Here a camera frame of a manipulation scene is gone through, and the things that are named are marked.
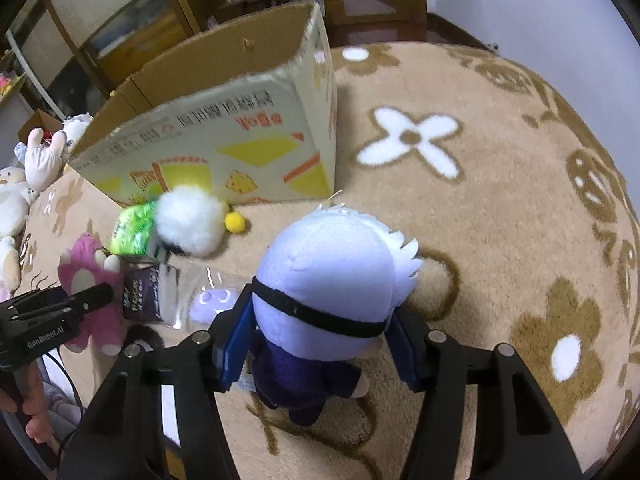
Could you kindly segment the person's left hand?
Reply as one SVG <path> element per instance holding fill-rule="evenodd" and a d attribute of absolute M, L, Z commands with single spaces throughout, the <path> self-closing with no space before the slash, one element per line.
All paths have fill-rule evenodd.
<path fill-rule="evenodd" d="M 49 443 L 53 438 L 53 428 L 49 417 L 47 399 L 36 363 L 27 367 L 27 392 L 23 396 L 22 411 L 30 417 L 26 434 L 37 443 Z"/>

